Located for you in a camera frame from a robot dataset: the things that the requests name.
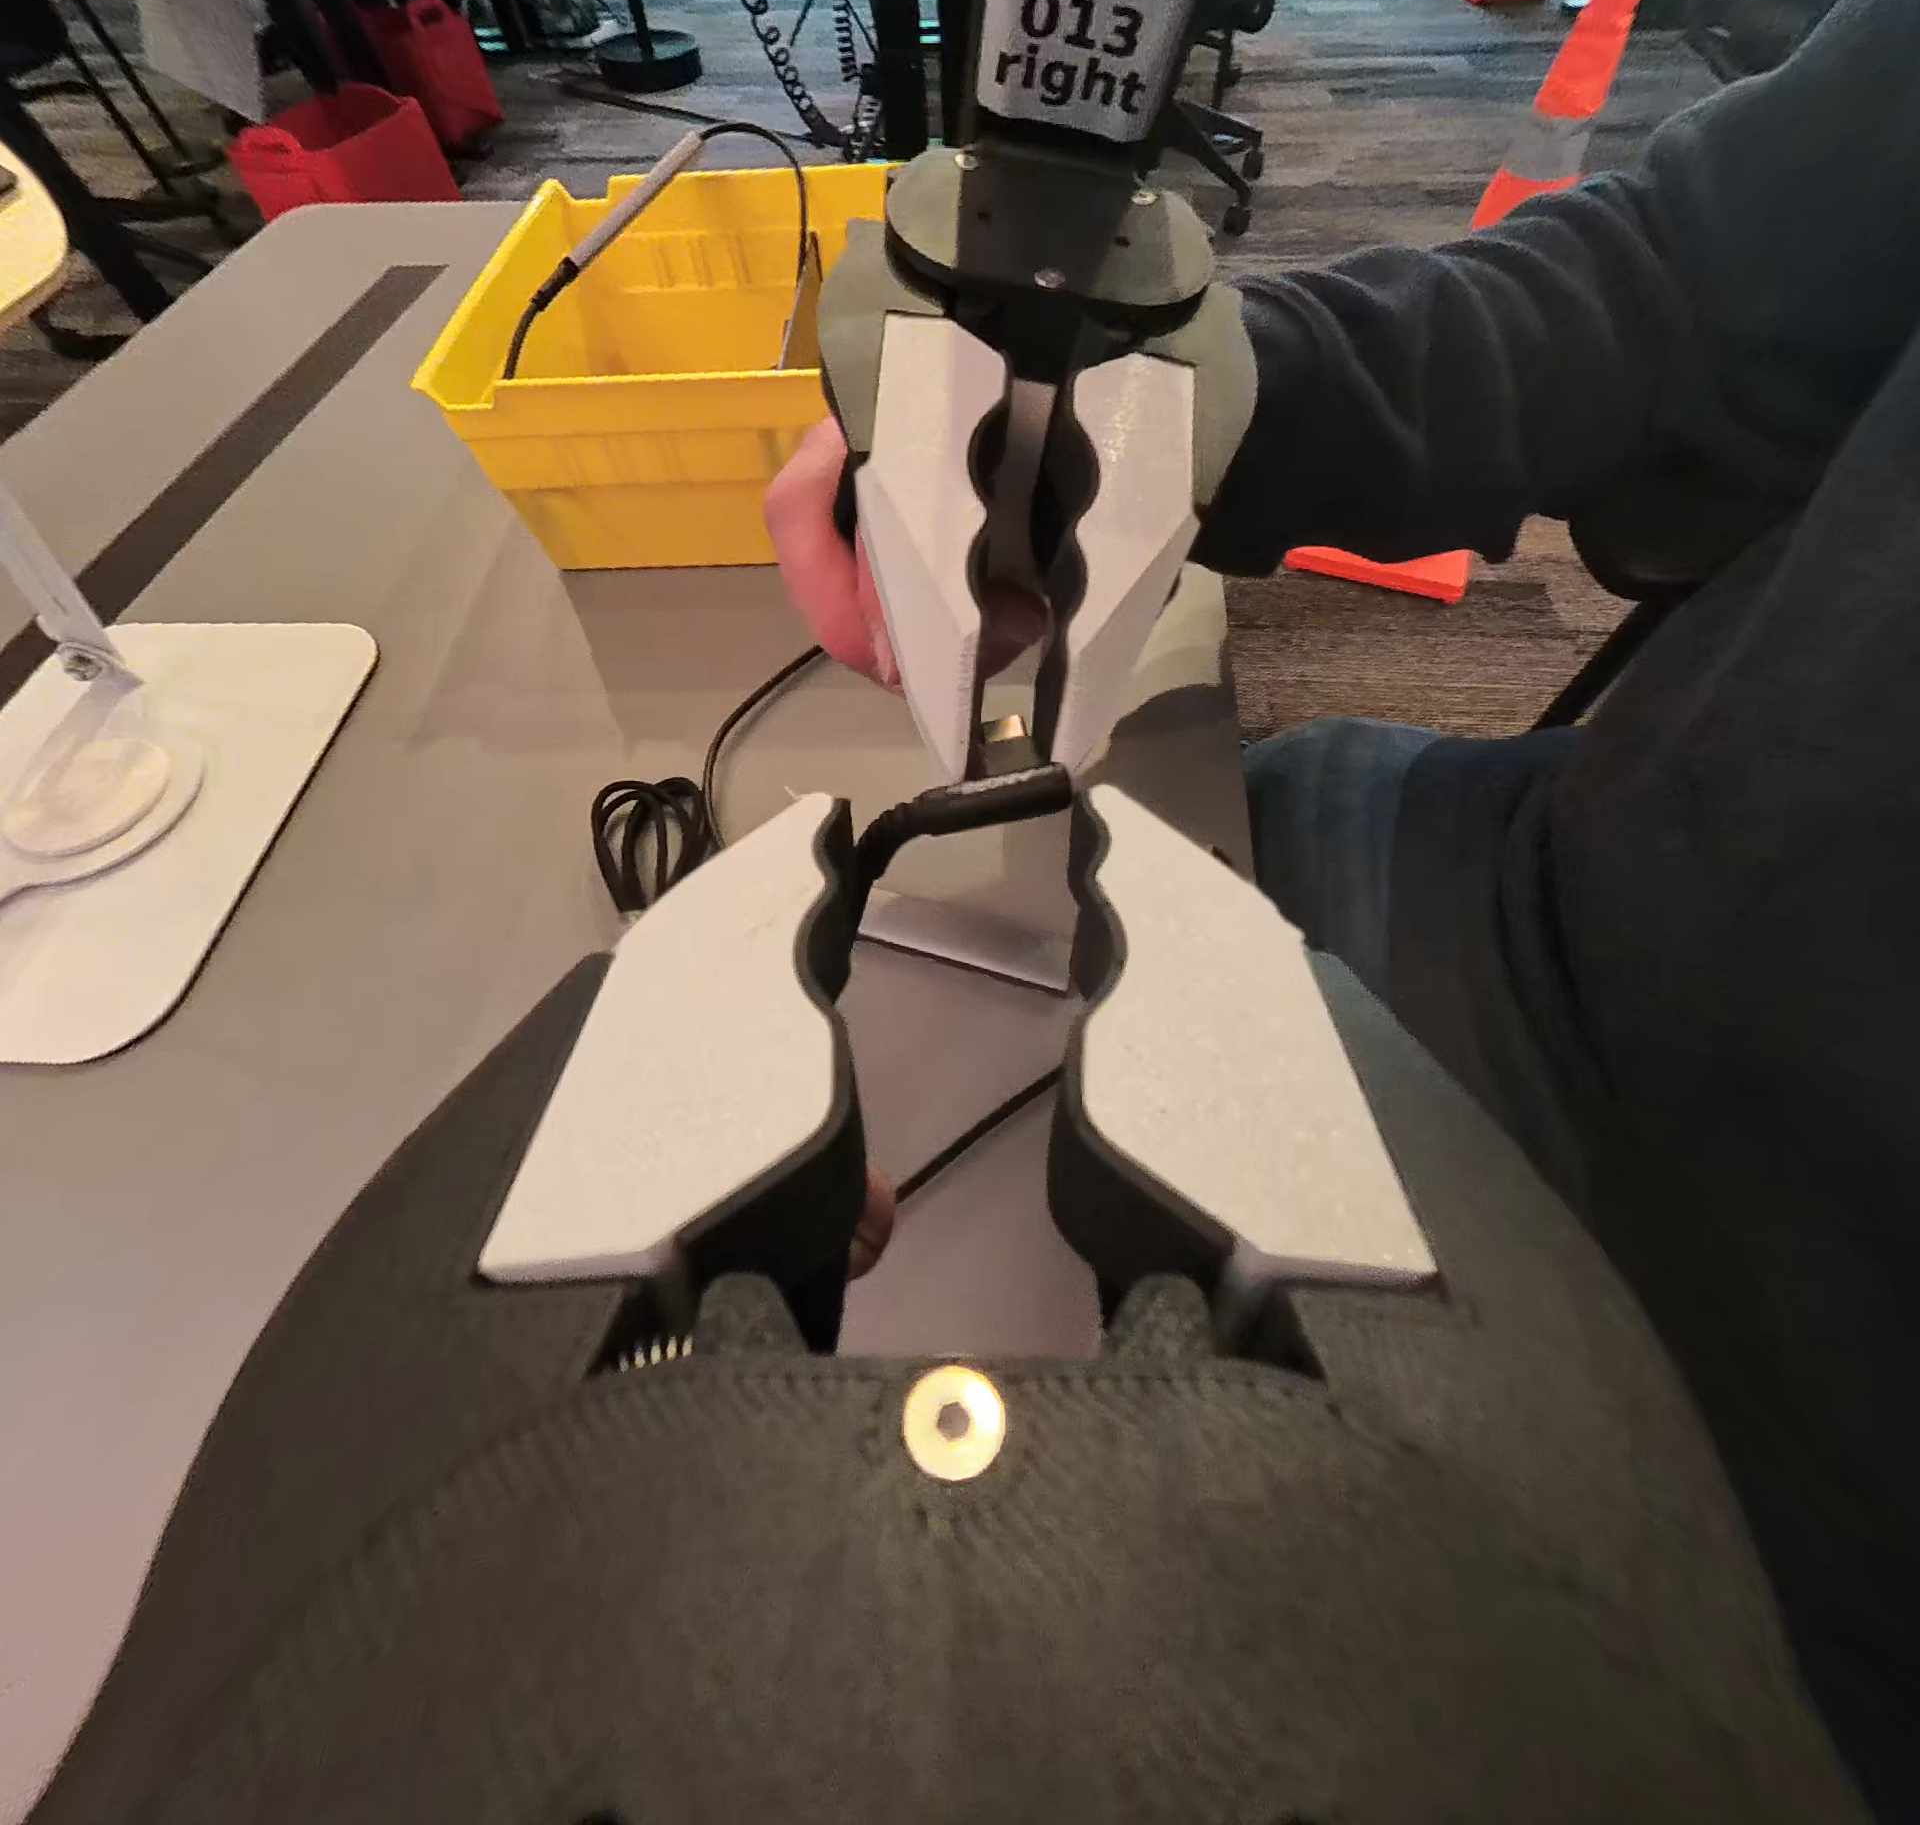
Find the person's right hand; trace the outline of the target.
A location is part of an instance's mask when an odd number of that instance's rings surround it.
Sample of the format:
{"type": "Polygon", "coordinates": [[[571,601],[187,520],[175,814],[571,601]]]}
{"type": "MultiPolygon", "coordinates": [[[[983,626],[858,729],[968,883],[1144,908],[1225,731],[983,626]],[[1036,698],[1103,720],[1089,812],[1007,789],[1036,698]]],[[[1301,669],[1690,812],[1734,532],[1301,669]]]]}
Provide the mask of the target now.
{"type": "Polygon", "coordinates": [[[813,643],[831,662],[899,694],[899,664],[863,546],[836,519],[847,464],[839,424],[826,419],[811,427],[766,491],[766,529],[813,643]]]}

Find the person's right forearm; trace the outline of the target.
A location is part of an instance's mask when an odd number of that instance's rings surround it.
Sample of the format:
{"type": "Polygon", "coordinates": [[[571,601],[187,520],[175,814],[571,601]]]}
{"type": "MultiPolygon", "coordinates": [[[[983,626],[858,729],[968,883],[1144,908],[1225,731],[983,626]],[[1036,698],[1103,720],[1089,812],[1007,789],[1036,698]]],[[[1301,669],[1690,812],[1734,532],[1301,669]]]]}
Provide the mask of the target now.
{"type": "Polygon", "coordinates": [[[1246,277],[1257,404],[1191,558],[1741,548],[1911,394],[1917,0],[1839,0],[1639,159],[1431,248],[1246,277]]]}

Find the red floor container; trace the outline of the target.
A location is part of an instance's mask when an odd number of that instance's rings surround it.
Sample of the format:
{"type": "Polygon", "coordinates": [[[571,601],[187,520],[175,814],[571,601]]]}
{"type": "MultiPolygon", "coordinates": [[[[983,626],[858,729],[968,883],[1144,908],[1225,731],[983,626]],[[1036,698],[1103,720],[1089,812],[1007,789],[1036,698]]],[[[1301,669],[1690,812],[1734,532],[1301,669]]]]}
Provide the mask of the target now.
{"type": "Polygon", "coordinates": [[[459,203],[411,94],[341,84],[236,133],[228,160],[265,224],[304,205],[459,203]]]}
{"type": "Polygon", "coordinates": [[[413,96],[446,154],[478,157],[504,110],[468,17],[444,0],[367,7],[359,23],[388,87],[413,96]]]}

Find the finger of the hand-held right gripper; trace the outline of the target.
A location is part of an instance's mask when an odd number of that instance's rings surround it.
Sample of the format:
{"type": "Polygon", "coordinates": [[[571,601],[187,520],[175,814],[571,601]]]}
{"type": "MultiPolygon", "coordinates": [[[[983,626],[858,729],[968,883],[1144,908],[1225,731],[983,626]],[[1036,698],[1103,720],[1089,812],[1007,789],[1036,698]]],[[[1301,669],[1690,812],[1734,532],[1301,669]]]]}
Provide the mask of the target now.
{"type": "Polygon", "coordinates": [[[1038,679],[1048,761],[1089,765],[1197,529],[1191,371],[1119,356],[1077,373],[1046,446],[1063,532],[1044,572],[1051,629],[1038,679]]]}
{"type": "Polygon", "coordinates": [[[972,446],[1006,409],[1003,356],[957,325],[887,325],[866,455],[866,566],[899,692],[935,765],[977,765],[981,692],[1042,631],[993,564],[972,446]]]}

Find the grey usb hub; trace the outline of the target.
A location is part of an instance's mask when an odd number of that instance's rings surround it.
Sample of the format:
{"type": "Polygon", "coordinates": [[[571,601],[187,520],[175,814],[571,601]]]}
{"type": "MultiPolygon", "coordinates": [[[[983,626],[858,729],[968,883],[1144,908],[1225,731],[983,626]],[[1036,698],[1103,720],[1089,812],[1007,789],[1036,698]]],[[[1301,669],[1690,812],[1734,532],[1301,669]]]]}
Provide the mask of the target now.
{"type": "Polygon", "coordinates": [[[560,293],[563,293],[582,272],[597,262],[597,257],[632,226],[636,218],[658,202],[658,198],[667,190],[667,186],[677,181],[677,177],[693,167],[703,153],[707,150],[707,133],[693,130],[679,137],[653,167],[638,179],[638,182],[628,188],[621,198],[609,200],[607,210],[599,222],[574,243],[574,247],[560,260],[553,275],[539,286],[538,301],[543,304],[553,302],[560,293]]]}
{"type": "Polygon", "coordinates": [[[859,941],[998,982],[1068,994],[1077,912],[1068,808],[909,838],[859,924],[859,941]]]}

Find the black office chair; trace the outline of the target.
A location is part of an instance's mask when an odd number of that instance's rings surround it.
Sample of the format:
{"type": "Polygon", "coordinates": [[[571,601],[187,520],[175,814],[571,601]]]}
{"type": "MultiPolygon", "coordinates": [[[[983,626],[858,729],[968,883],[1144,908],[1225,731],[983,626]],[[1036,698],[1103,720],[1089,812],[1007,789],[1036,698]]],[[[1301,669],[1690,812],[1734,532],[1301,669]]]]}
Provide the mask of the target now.
{"type": "Polygon", "coordinates": [[[1187,52],[1212,52],[1212,87],[1204,102],[1179,94],[1159,133],[1163,157],[1187,159],[1227,194],[1217,232],[1229,240],[1251,226],[1253,186],[1262,177],[1262,130],[1225,114],[1227,92],[1240,84],[1237,42],[1257,37],[1279,0],[1195,0],[1187,52]]]}

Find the person's blue jeans leg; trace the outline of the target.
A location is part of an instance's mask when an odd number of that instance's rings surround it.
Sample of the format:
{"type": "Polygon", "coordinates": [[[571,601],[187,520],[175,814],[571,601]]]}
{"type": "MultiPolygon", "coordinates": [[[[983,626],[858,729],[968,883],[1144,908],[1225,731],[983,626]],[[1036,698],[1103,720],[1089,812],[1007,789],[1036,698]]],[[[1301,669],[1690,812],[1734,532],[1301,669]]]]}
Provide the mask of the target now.
{"type": "Polygon", "coordinates": [[[1253,877],[1538,1158],[1589,1077],[1550,811],[1570,729],[1456,739],[1322,718],[1242,747],[1253,877]]]}

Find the orange traffic cone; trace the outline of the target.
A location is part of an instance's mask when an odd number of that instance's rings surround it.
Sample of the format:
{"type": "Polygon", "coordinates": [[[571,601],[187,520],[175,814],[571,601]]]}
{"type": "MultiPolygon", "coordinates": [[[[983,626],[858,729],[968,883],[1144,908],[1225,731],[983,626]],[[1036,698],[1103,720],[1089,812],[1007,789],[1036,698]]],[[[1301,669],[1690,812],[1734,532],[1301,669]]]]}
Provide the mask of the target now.
{"type": "Polygon", "coordinates": [[[1471,229],[1496,228],[1529,200],[1579,182],[1589,133],[1614,91],[1642,0],[1586,0],[1476,205],[1471,229]]]}
{"type": "Polygon", "coordinates": [[[1299,546],[1283,556],[1283,570],[1385,589],[1453,607],[1471,589],[1475,554],[1449,550],[1419,559],[1369,559],[1333,546],[1299,546]]]}

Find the yellow plastic bin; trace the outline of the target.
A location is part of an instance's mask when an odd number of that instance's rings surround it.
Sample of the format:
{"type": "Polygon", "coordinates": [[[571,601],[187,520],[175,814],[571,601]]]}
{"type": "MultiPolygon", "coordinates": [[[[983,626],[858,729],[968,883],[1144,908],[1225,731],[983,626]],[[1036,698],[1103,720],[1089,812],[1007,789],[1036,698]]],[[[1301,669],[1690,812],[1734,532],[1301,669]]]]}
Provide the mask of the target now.
{"type": "MultiPolygon", "coordinates": [[[[826,272],[883,214],[892,167],[811,165],[826,272]]],[[[451,434],[565,572],[771,564],[766,491],[827,419],[822,373],[778,371],[794,296],[789,167],[681,171],[509,339],[562,255],[638,182],[599,198],[545,181],[413,378],[451,434]]]]}

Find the white stand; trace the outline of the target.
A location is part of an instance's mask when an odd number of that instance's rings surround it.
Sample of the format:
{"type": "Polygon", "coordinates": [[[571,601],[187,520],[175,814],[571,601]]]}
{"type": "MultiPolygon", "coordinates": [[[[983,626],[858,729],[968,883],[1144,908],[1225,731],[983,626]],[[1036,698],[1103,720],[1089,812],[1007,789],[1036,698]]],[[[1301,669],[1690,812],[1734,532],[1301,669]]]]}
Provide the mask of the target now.
{"type": "Polygon", "coordinates": [[[110,626],[10,491],[50,652],[2,712],[2,1061],[84,1067],[187,996],[369,685],[351,623],[110,626]]]}

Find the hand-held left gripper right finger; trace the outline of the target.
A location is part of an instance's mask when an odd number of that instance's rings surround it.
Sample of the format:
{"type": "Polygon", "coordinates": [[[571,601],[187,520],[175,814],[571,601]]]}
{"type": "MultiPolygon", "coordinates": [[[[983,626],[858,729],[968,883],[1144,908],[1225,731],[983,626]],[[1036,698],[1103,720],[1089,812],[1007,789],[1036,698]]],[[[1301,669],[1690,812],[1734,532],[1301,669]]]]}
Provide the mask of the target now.
{"type": "Polygon", "coordinates": [[[1058,1235],[1109,1291],[1436,1281],[1302,935],[1113,784],[1074,806],[1058,1235]]]}

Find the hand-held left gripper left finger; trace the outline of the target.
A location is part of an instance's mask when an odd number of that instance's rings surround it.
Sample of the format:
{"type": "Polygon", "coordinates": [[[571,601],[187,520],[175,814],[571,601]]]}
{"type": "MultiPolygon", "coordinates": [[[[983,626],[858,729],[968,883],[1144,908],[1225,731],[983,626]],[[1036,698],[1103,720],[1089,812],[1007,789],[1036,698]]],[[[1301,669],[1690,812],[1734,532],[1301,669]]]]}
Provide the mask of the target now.
{"type": "Polygon", "coordinates": [[[854,841],[794,799],[628,926],[483,1245],[488,1283],[844,1286],[866,1205],[854,841]]]}

